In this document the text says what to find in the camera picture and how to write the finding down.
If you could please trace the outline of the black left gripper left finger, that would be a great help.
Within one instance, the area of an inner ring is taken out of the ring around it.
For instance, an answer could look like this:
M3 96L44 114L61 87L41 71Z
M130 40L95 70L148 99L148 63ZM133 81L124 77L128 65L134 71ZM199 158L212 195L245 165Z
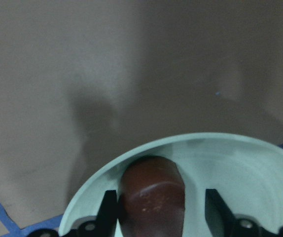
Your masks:
M76 220L70 230L70 237L113 237L117 223L116 190L105 191L96 216Z

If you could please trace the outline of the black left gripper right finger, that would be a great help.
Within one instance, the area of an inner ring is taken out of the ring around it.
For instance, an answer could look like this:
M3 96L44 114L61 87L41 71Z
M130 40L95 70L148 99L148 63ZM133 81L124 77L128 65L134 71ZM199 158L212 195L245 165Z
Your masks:
M205 220L213 237L283 237L283 226L273 233L248 216L234 215L216 189L205 190Z

